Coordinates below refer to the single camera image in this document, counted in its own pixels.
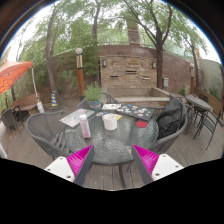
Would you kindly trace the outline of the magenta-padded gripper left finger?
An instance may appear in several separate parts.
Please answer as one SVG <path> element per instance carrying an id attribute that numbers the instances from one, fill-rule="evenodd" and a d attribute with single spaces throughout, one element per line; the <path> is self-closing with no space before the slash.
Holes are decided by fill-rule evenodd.
<path id="1" fill-rule="evenodd" d="M 82 186 L 94 157 L 94 146 L 87 146 L 68 157 L 58 157 L 45 171 Z"/>

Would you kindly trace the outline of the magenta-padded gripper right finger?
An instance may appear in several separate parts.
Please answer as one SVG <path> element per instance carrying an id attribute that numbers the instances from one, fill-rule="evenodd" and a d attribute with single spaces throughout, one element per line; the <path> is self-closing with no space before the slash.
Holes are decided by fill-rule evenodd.
<path id="1" fill-rule="evenodd" d="M 158 155 L 137 145 L 132 146 L 131 153 L 145 185 L 183 169 L 167 154 Z"/>

